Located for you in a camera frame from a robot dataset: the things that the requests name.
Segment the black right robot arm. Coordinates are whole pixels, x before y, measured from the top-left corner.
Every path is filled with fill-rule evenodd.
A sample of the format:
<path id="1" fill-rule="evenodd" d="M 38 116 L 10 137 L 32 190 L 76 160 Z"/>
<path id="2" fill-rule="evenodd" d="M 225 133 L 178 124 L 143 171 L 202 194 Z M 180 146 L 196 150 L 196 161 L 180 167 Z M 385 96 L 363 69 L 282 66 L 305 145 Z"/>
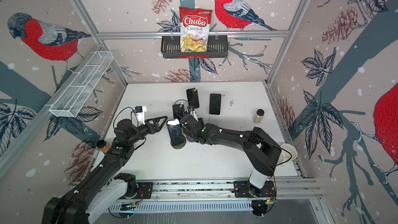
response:
<path id="1" fill-rule="evenodd" d="M 235 131 L 208 123 L 201 124 L 186 114 L 180 124 L 193 141 L 202 145 L 222 145 L 243 151 L 254 169 L 249 178 L 251 186 L 262 189 L 274 176 L 282 148 L 261 128 L 251 131 Z"/>

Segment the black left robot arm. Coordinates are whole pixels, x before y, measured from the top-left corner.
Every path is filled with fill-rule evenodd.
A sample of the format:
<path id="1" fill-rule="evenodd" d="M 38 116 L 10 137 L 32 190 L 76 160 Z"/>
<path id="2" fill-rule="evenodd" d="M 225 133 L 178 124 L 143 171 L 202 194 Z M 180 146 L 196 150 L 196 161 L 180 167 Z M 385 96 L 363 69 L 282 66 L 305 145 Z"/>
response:
<path id="1" fill-rule="evenodd" d="M 62 198 L 53 197 L 44 208 L 43 224 L 93 224 L 117 199 L 126 193 L 134 197 L 135 175 L 117 172 L 129 161 L 134 144 L 161 131 L 167 116 L 145 120 L 135 126 L 131 120 L 119 121 L 116 137 L 95 169 Z"/>

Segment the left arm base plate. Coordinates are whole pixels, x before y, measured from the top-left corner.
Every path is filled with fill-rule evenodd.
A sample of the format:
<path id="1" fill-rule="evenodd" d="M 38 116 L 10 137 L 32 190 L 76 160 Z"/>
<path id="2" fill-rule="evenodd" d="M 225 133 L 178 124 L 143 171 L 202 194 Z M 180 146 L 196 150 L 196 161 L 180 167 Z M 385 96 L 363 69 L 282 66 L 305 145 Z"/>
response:
<path id="1" fill-rule="evenodd" d="M 128 183 L 127 191 L 121 199 L 150 199 L 152 195 L 153 182 Z"/>

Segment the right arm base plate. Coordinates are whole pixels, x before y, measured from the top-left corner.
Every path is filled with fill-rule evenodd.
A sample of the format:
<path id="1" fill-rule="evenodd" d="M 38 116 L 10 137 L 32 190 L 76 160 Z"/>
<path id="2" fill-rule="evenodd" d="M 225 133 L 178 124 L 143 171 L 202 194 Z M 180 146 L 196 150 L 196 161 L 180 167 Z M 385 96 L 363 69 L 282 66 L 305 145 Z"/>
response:
<path id="1" fill-rule="evenodd" d="M 234 181 L 233 193 L 235 198 L 276 198 L 276 187 L 272 181 L 267 180 L 259 189 L 249 181 Z"/>

